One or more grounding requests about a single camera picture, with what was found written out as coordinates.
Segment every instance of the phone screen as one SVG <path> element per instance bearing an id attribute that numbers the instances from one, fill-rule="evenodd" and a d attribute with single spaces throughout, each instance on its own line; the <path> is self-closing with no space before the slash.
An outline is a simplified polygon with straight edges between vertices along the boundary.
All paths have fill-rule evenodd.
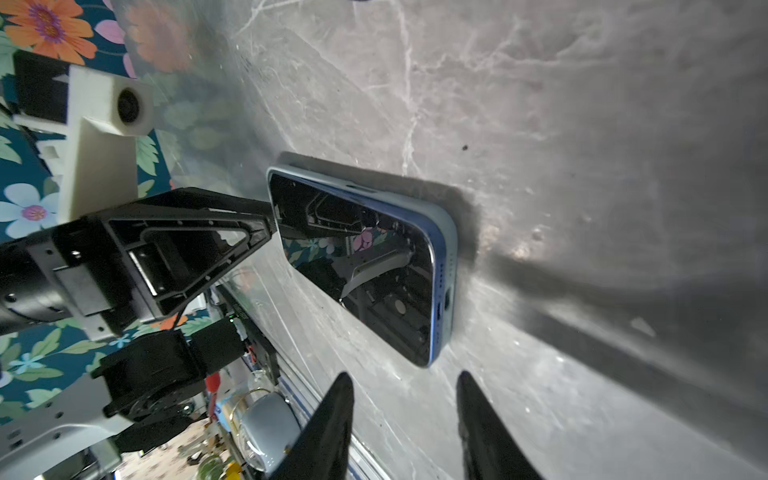
<path id="1" fill-rule="evenodd" d="M 272 173 L 270 194 L 288 262 L 398 352 L 426 366 L 434 269 L 425 234 L 398 216 L 400 207 L 385 214 L 333 191 Z"/>

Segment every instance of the smartphone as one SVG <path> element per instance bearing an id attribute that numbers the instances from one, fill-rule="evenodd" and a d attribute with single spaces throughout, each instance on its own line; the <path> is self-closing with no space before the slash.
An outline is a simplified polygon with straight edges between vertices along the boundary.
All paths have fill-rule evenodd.
<path id="1" fill-rule="evenodd" d="M 442 208 L 295 167 L 267 171 L 288 263 L 418 366 L 453 324 L 457 235 Z"/>

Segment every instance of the marble countertop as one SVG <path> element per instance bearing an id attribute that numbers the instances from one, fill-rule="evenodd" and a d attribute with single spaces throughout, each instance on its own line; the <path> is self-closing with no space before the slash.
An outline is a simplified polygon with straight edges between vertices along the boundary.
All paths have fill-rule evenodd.
<path id="1" fill-rule="evenodd" d="M 291 151 L 454 217 L 455 328 L 429 369 L 276 241 L 230 278 L 319 391 L 351 374 L 356 433 L 392 478 L 463 476 L 463 369 L 546 478 L 765 477 L 767 3 L 115 12 L 177 187 L 266 199 Z"/>

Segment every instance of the phone frame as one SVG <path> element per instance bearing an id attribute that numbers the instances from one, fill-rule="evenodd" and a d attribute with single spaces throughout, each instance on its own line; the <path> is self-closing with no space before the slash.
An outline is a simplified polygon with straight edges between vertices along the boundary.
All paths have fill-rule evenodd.
<path id="1" fill-rule="evenodd" d="M 441 207 L 423 200 L 363 187 L 351 181 L 290 166 L 270 167 L 266 172 L 273 211 L 271 180 L 274 174 L 280 174 L 344 200 L 377 210 L 411 224 L 424 234 L 432 256 L 432 313 L 429 359 L 425 365 L 419 366 L 429 367 L 437 359 L 442 347 L 449 341 L 453 329 L 458 235 L 450 215 Z"/>

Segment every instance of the floral tablecloth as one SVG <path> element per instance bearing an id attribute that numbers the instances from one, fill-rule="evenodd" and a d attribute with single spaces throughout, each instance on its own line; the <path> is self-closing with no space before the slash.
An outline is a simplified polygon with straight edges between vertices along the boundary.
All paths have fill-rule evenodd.
<path id="1" fill-rule="evenodd" d="M 100 0 L 0 0 L 0 14 L 0 77 L 13 75 L 12 55 L 20 48 L 135 77 L 124 46 L 126 32 L 115 21 L 108 0 L 104 3 Z M 140 25 L 129 29 L 128 34 L 134 40 L 146 38 L 147 29 L 158 21 L 138 10 L 133 18 Z M 142 54 L 163 65 L 167 61 L 164 51 L 151 49 L 151 43 L 147 45 Z M 158 137 L 171 135 L 155 130 L 137 139 L 140 197 L 172 188 L 168 172 L 177 157 L 174 152 L 164 156 L 158 146 Z M 2 114 L 0 191 L 0 242 L 56 224 L 58 185 L 48 176 L 18 126 Z M 189 335 L 212 320 L 207 312 L 201 311 L 189 318 L 182 317 L 180 322 L 180 329 Z M 0 424 L 24 415 L 25 411 L 55 396 L 79 376 L 96 368 L 105 356 L 138 336 L 169 329 L 172 323 L 172 319 L 167 319 L 142 326 L 136 324 L 110 342 L 90 341 L 74 319 L 0 336 Z"/>

